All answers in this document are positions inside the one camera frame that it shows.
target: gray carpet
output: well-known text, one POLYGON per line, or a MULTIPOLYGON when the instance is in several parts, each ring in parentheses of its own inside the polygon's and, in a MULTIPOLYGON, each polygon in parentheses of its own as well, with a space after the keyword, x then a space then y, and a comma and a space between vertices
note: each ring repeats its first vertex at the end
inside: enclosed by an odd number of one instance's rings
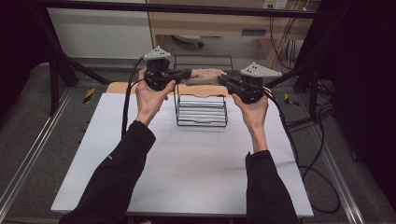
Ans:
MULTIPOLYGON (((199 49, 191 44, 181 43, 168 36, 164 40, 164 49, 173 54, 217 54, 233 57, 235 69, 242 69, 252 62, 265 65, 265 58, 258 41, 254 38, 204 37, 205 46, 199 49)), ((122 61, 113 69, 111 61, 105 68, 91 64, 93 70, 100 75, 115 81, 125 81, 130 72, 131 61, 122 61)), ((91 81, 79 74, 83 81, 91 81)), ((284 93, 290 95, 292 101, 298 100, 292 91, 294 80, 290 79, 281 86, 274 88, 276 98, 283 103, 284 93)), ((50 112, 49 74, 45 66, 37 67, 31 75, 21 99, 8 111, 0 125, 0 191, 3 192, 7 183, 17 171, 30 146, 35 141, 50 112)), ((55 189, 62 184, 67 169, 78 150, 78 142, 83 138, 101 93, 106 86, 98 86, 91 101, 82 103, 89 87, 75 88, 71 99, 56 125, 48 143, 43 148, 38 160, 29 174, 25 184, 12 204, 7 218, 31 217, 57 219, 61 215, 52 213, 50 206, 56 196, 55 189)), ((287 120, 306 117, 301 106, 281 104, 287 120)), ((324 122, 326 144, 334 155, 344 178, 350 187, 354 199, 361 210, 363 218, 371 223, 396 223, 396 215, 389 206, 385 196, 379 190, 366 166, 352 160, 347 141, 339 128, 336 116, 328 117, 324 122)), ((307 165, 316 155, 318 146, 311 129, 303 129, 293 133, 292 137, 300 155, 300 164, 307 165)), ((328 171, 322 159, 315 168, 326 176, 328 171)), ((314 173, 306 178, 306 188, 312 204, 323 209, 334 208, 336 201, 329 186, 314 173)), ((343 207, 335 214, 326 215, 314 210, 315 216, 305 218, 306 223, 349 223, 343 207)))

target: floor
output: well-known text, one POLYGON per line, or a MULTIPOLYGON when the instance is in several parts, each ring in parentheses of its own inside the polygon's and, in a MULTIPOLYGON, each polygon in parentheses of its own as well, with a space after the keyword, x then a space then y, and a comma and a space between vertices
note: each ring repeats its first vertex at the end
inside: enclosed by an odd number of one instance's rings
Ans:
MULTIPOLYGON (((233 67, 240 70, 252 62, 266 65, 259 42, 251 37, 203 37, 203 48, 180 42, 171 36, 164 40, 163 48, 173 54, 209 54, 230 55, 233 67)), ((112 60, 81 60, 93 71, 114 81, 125 81, 130 72, 131 61, 112 60)), ((276 71, 286 73, 288 69, 279 65, 276 71)), ((56 189, 62 185, 67 169, 78 150, 79 141, 84 136, 94 109, 106 86, 93 82, 90 78, 78 73, 80 83, 75 88, 64 87, 61 91, 70 92, 70 99, 64 107, 64 112, 57 120, 48 140, 41 148, 40 154, 34 160, 30 173, 16 194, 10 207, 1 207, 7 212, 2 223, 57 223, 61 214, 50 211, 50 206, 56 196, 56 189), (88 104, 83 104, 87 91, 95 88, 88 104)), ((292 89, 295 79, 273 88, 276 98, 281 102, 281 108, 287 121, 304 119, 306 95, 296 94, 292 89), (285 93, 294 104, 283 104, 285 93)), ((328 97, 319 96, 318 102, 324 105, 328 97)), ((29 153, 35 139, 49 119, 50 112, 50 76, 46 65, 35 68, 21 93, 21 98, 12 106, 0 120, 0 193, 7 192, 7 186, 17 173, 20 164, 29 153)), ((329 114, 324 121, 325 146, 334 157, 337 167, 351 192, 352 198, 362 216, 364 223, 396 223, 396 214, 389 206, 385 196, 374 182, 363 163, 353 160, 343 131, 339 128, 336 114, 329 114)), ((290 129, 292 138, 299 152, 300 164, 307 165, 318 152, 318 125, 301 130, 300 127, 290 129)), ((325 158, 320 157, 315 168, 331 179, 325 158)), ((305 186, 311 203, 323 210, 332 210, 337 205, 335 193, 325 180, 315 172, 308 173, 305 186)), ((305 223, 353 223, 347 216, 345 205, 341 204, 333 214, 321 213, 314 209, 315 216, 304 218, 305 223)))

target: wall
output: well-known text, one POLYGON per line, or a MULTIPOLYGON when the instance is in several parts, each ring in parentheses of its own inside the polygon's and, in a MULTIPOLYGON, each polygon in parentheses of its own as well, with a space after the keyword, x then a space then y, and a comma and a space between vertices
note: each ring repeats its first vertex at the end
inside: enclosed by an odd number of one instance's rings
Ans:
POLYGON ((49 14, 64 52, 70 57, 136 59, 152 50, 147 12, 49 8, 49 14))

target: wrist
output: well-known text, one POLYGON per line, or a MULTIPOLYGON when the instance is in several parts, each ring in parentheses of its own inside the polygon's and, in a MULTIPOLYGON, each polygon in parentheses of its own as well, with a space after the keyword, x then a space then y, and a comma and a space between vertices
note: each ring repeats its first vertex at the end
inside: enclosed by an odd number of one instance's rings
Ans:
POLYGON ((251 129, 249 130, 249 132, 253 144, 253 151, 255 153, 259 151, 268 150, 264 127, 251 129))
POLYGON ((135 120, 142 122, 146 126, 149 126, 149 123, 151 122, 151 118, 148 115, 142 114, 137 114, 135 120))

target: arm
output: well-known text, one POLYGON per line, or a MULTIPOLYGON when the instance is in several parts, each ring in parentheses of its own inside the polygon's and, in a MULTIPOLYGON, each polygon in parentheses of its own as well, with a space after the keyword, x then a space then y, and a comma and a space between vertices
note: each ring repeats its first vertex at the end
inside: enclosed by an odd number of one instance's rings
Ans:
MULTIPOLYGON (((139 78, 145 70, 139 71, 139 78)), ((146 82, 136 87, 138 113, 117 147, 94 171, 78 206, 64 215, 60 224, 123 223, 137 179, 155 141, 147 127, 175 86, 171 82, 163 91, 153 91, 146 82)))
POLYGON ((254 154, 246 156, 247 223, 299 223, 288 190, 268 150, 264 122, 268 98, 245 105, 233 94, 251 136, 254 154))

